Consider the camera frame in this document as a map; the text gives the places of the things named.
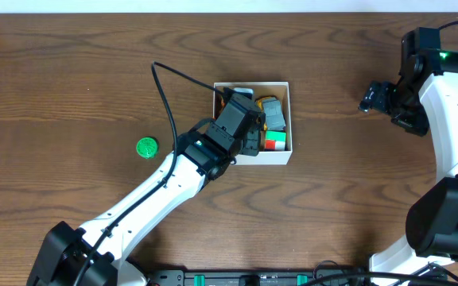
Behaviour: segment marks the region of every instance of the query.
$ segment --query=white robotic arm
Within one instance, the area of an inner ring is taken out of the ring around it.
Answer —
[[[169,154],[158,170],[144,183],[132,191],[125,199],[97,218],[83,223],[86,230],[84,241],[94,245],[105,230],[124,210],[146,195],[160,183],[164,174],[171,168],[173,154]],[[146,285],[143,274],[128,263],[126,259],[135,246],[174,208],[192,198],[204,186],[205,175],[197,172],[198,166],[186,156],[179,155],[173,175],[147,200],[137,206],[118,223],[111,236],[100,245],[99,253],[112,253],[112,265],[118,270],[118,285]]]
[[[420,275],[429,271],[430,263],[458,261],[454,242],[458,238],[458,199],[454,199],[458,196],[458,52],[441,51],[439,29],[418,28],[402,38],[400,75],[397,85],[373,82],[359,108],[388,114],[393,123],[416,135],[430,129],[437,185],[409,211],[406,235],[374,254],[369,269]],[[371,281],[398,283],[383,278]]]
[[[430,75],[420,89],[436,154],[437,179],[458,174],[458,73]]]
[[[436,154],[437,179],[458,174],[458,74],[445,72],[430,75],[420,89],[420,102],[430,123]],[[369,260],[374,272],[415,273],[428,263],[444,266],[453,263],[450,257],[418,257],[404,235],[388,249],[374,254]],[[377,285],[389,285],[396,280],[373,278]]]

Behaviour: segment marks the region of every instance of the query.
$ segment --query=green lid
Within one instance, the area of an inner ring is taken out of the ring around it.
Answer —
[[[135,148],[137,153],[146,159],[153,158],[158,153],[158,143],[151,137],[144,137],[139,140]]]

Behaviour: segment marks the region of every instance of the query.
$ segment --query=wooden table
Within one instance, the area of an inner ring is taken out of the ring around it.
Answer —
[[[0,15],[0,285],[24,284],[45,234],[105,211],[169,152],[150,73],[159,60],[204,81],[288,81],[286,166],[230,167],[134,251],[145,269],[365,265],[404,234],[435,182],[430,136],[357,111],[395,81],[400,39],[458,14]],[[442,33],[458,50],[458,27]],[[178,132],[212,93],[161,71]],[[144,160],[135,144],[161,144]],[[458,265],[450,267],[458,274]]]

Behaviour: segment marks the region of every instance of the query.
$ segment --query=cardboard box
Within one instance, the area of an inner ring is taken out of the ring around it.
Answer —
[[[214,87],[222,90],[224,87],[244,87],[254,90],[253,100],[263,96],[274,95],[281,101],[282,113],[285,119],[285,151],[260,151],[256,157],[238,155],[237,165],[256,164],[287,164],[293,153],[293,135],[291,133],[291,105],[289,103],[289,84],[287,82],[264,82],[264,83],[215,83]],[[213,93],[213,117],[220,109],[220,97]]]

